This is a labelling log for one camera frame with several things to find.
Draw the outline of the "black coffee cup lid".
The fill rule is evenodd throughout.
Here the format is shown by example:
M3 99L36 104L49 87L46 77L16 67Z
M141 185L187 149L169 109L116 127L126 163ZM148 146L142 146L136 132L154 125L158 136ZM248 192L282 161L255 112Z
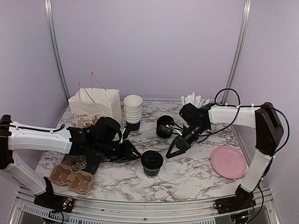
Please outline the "black coffee cup lid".
M163 165L162 155L154 150L148 150L142 154L141 163L144 168L149 170L159 169Z

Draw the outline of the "black takeout coffee cup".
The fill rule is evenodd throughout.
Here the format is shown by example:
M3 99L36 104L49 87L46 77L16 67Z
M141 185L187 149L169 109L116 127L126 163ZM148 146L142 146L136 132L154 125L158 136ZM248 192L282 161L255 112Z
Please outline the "black takeout coffee cup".
M160 172L160 168L149 169L149 168L143 167L143 172L147 178L153 179L158 176L158 174Z

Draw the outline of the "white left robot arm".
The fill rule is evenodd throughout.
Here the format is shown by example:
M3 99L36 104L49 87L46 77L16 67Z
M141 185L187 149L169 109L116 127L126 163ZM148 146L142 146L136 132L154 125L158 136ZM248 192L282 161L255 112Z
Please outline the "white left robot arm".
M48 207L59 204L52 185L27 165L17 150L52 151L69 155L104 156L110 162L123 163L137 160L141 154L127 140L128 130L121 131L120 124L110 117L100 117L89 127L58 129L26 126L13 122L10 115L0 119L0 169L25 185Z

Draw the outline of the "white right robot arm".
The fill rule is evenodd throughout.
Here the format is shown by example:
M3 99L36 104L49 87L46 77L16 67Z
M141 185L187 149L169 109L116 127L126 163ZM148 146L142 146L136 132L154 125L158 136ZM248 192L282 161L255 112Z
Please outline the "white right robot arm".
M179 115L188 124L188 128L172 141L166 158L184 154L191 148L191 144L214 123L255 129L256 151L249 170L231 202L234 208L241 209L249 202L249 194L266 175L283 137L284 129L277 113L277 109L270 102L249 106L223 106L209 103L201 108L188 103L179 111Z

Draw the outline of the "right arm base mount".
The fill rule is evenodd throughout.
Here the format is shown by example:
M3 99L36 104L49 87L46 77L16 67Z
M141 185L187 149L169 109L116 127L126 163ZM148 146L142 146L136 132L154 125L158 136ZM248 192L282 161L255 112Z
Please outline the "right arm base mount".
M235 212L256 206L253 192L247 192L240 185L237 187L234 196L215 200L213 207L218 214Z

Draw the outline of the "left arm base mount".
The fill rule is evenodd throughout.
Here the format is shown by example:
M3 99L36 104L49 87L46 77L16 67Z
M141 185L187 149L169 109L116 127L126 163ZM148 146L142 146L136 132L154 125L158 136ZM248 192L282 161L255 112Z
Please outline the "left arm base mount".
M45 192L38 196L35 195L34 204L48 209L54 209L58 212L64 211L71 213L75 200L69 196L56 195L51 181L47 177L44 177L44 180L46 184Z

